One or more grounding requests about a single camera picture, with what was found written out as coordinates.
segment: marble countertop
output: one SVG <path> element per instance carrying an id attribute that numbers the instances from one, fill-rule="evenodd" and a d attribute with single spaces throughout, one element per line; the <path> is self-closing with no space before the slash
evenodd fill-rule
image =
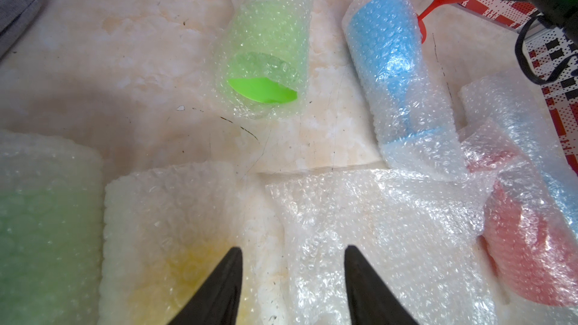
<path id="1" fill-rule="evenodd" d="M 379 162 L 340 27 L 351 1 L 314 0 L 307 107 L 266 121 L 229 118 L 203 97 L 230 0 L 45 0 L 0 61 L 0 127 L 98 149 L 106 182 L 208 159 L 234 163 L 239 176 Z M 412 1 L 418 12 L 431 2 Z M 516 65 L 517 35 L 449 5 L 424 22 L 431 80 L 447 86 L 463 127 L 459 88 Z"/>

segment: bubble wrap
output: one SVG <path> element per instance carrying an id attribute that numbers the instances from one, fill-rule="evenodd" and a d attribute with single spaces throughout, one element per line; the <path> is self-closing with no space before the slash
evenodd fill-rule
<path id="1" fill-rule="evenodd" d="M 502 292 L 505 302 L 496 302 L 499 325 L 574 325 L 576 308 L 552 307 L 526 300 L 515 293 Z"/>
<path id="2" fill-rule="evenodd" d="M 541 116 L 520 69 L 484 77 L 463 87 L 459 95 L 468 123 L 491 118 L 530 157 L 578 236 L 578 178 L 563 155 L 558 135 Z"/>
<path id="3" fill-rule="evenodd" d="M 265 235 L 274 233 L 271 210 L 248 178 L 241 184 L 230 164 L 205 162 L 107 185 L 99 325 L 166 324 L 231 246 L 243 250 L 237 324 L 282 314 L 278 287 L 263 285 L 276 281 L 280 259 L 266 257 L 281 245 Z"/>
<path id="4" fill-rule="evenodd" d="M 352 170 L 270 184 L 285 229 L 295 323 L 350 324 L 344 249 L 358 246 L 420 324 L 494 324 L 474 248 L 495 177 L 436 181 Z"/>
<path id="5" fill-rule="evenodd" d="M 393 169 L 463 177 L 452 108 L 428 77 L 410 0 L 354 0 L 342 26 L 384 160 Z"/>
<path id="6" fill-rule="evenodd" d="M 313 0 L 234 0 L 235 16 L 216 48 L 216 93 L 238 116 L 294 114 L 307 93 Z M 234 78 L 269 78 L 297 92 L 289 103 L 259 103 L 229 85 Z"/>
<path id="7" fill-rule="evenodd" d="M 471 171 L 499 171 L 484 238 L 501 280 L 533 302 L 578 305 L 578 241 L 538 169 L 492 121 L 462 147 Z"/>
<path id="8" fill-rule="evenodd" d="M 0 131 L 0 323 L 96 324 L 102 165 L 63 138 Z"/>

